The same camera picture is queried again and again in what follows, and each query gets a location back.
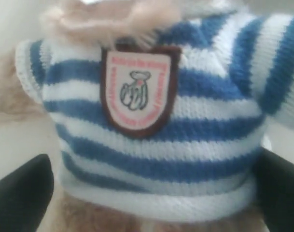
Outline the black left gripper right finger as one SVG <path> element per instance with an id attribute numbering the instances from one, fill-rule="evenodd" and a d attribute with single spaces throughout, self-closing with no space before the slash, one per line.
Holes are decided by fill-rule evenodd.
<path id="1" fill-rule="evenodd" d="M 270 232 L 294 232 L 294 164 L 263 148 L 253 170 L 267 228 Z"/>

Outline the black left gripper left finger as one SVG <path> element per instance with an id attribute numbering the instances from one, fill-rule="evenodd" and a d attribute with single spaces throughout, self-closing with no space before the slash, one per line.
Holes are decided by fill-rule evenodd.
<path id="1" fill-rule="evenodd" d="M 35 232 L 54 192 L 47 154 L 32 158 L 0 180 L 0 232 Z"/>

